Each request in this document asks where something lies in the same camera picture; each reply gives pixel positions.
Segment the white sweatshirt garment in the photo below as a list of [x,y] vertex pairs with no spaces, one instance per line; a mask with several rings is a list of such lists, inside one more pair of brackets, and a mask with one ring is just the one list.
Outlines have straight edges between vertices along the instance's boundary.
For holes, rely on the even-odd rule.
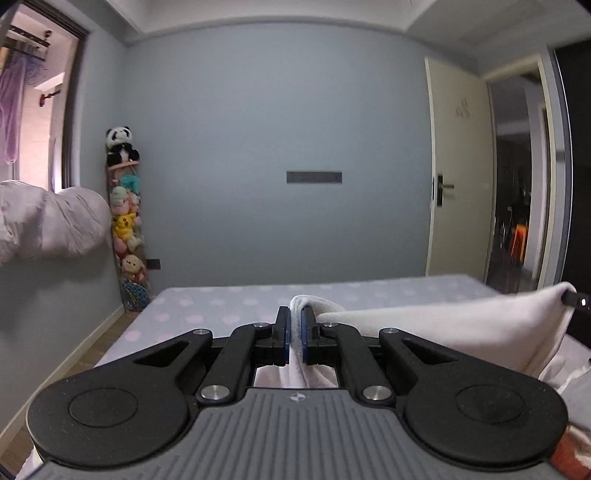
[[465,275],[291,288],[294,327],[310,306],[318,321],[337,321],[375,337],[394,327],[560,387],[587,349],[568,336],[573,310],[561,283],[503,295]]

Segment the polka dot bed sheet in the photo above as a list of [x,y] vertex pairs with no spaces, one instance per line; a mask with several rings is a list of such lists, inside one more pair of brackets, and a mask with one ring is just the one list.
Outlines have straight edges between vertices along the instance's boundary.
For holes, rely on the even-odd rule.
[[232,287],[176,287],[158,294],[98,361],[100,365],[204,328],[224,337],[243,324],[273,322],[297,295],[328,299],[346,310],[454,303],[497,292],[467,275],[410,277],[367,282]]

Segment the red fleece garment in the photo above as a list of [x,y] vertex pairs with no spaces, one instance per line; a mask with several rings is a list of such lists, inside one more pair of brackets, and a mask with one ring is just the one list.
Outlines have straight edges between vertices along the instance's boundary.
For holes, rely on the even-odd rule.
[[569,425],[562,436],[551,463],[567,479],[591,479],[590,438],[574,425]]

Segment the cream bedroom door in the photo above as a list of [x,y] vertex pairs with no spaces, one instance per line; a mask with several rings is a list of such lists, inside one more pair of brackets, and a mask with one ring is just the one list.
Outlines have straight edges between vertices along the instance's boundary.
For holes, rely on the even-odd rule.
[[[443,61],[425,59],[432,143],[429,275],[486,279],[495,207],[496,151],[489,86]],[[454,191],[436,206],[439,174]]]

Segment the hanging plush toy organizer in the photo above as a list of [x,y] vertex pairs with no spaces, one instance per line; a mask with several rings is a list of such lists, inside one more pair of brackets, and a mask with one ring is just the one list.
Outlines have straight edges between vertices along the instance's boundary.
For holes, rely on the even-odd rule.
[[111,239],[124,309],[141,312],[151,301],[141,217],[137,160],[106,168]]

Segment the panda plush toy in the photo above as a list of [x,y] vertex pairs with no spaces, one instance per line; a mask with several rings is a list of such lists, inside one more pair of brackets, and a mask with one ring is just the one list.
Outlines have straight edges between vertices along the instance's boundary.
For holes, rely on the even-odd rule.
[[110,128],[106,132],[105,146],[108,167],[140,159],[139,152],[132,146],[132,133],[127,126]]

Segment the pink bundled duvet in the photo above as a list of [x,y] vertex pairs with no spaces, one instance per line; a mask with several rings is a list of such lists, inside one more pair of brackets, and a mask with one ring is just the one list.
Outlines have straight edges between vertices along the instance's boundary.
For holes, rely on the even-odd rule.
[[107,243],[111,212],[97,192],[54,193],[24,182],[1,183],[1,262],[83,257]]

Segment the purple hanging cloth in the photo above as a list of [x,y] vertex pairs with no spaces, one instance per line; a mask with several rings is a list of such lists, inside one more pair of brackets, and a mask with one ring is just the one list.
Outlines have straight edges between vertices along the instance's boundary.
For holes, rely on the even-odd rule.
[[6,164],[19,157],[26,66],[25,56],[16,52],[1,74],[1,160]]

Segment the black wall socket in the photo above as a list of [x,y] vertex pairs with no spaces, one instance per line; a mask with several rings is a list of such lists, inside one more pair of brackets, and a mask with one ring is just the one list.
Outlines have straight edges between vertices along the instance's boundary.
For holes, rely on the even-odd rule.
[[159,270],[160,269],[160,260],[159,259],[146,259],[145,260],[145,267],[147,270]]

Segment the dark wall panel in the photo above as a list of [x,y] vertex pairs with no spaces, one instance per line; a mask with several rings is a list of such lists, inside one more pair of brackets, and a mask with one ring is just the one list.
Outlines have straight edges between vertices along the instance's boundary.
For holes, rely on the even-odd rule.
[[287,184],[342,184],[342,172],[287,171]]

